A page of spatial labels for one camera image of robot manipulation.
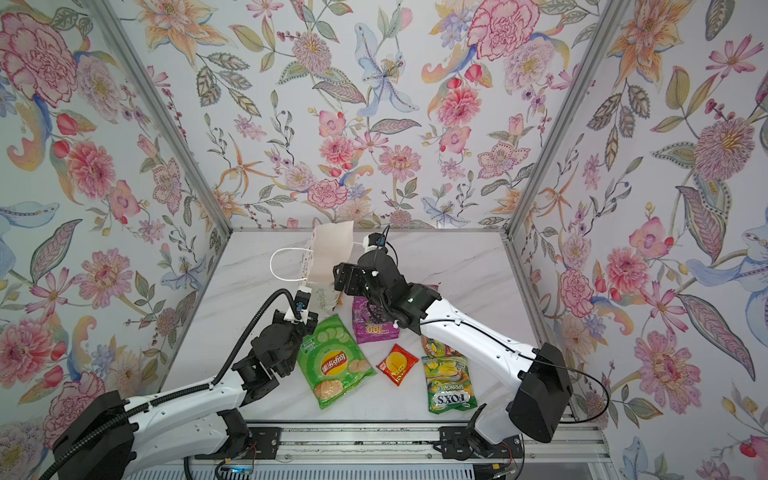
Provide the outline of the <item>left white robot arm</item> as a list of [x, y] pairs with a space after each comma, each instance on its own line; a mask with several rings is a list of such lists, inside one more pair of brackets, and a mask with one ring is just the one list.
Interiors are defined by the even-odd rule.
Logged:
[[234, 456], [252, 444], [241, 410], [275, 390], [296, 366], [317, 314], [289, 320], [275, 312], [248, 354], [221, 379], [161, 394], [98, 396], [54, 442], [45, 479], [121, 479], [170, 460]]

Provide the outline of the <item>green Foxs candy bag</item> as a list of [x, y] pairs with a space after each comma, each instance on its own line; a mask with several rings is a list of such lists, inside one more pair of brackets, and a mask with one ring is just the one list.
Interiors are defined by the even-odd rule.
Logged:
[[423, 357], [422, 365], [430, 413], [469, 411], [478, 407], [465, 357]]

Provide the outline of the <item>purple snack bag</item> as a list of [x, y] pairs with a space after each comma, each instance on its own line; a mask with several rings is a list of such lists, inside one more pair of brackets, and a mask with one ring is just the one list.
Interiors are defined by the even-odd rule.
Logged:
[[400, 335], [393, 323], [384, 321], [379, 309], [364, 297], [353, 300], [352, 327], [358, 344], [395, 340]]

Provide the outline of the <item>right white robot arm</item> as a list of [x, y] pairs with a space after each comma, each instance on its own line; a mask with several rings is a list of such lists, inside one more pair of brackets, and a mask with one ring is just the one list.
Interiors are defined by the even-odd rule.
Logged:
[[549, 443], [573, 395], [562, 352], [504, 336], [453, 306], [437, 290], [411, 283], [383, 250], [333, 268], [334, 289], [362, 296], [401, 329], [441, 342], [490, 372], [510, 394], [480, 407], [468, 434], [489, 445], [524, 435]]

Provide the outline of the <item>white paper gift bag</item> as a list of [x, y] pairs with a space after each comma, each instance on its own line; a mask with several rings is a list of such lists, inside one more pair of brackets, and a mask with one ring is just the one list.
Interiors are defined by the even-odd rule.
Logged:
[[[303, 247], [283, 247], [274, 251], [269, 259], [269, 270], [277, 280], [297, 283], [308, 290], [308, 310], [326, 318], [333, 314], [341, 296], [334, 288], [334, 267], [350, 260], [354, 245], [352, 221], [318, 224]], [[301, 253], [297, 278], [280, 276], [274, 270], [275, 257], [283, 256], [285, 252]]]

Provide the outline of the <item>green Lays chips bag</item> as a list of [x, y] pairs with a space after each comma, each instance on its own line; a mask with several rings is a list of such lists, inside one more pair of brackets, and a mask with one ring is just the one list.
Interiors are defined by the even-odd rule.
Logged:
[[356, 390], [374, 369], [338, 315], [304, 338], [297, 359], [321, 410]]

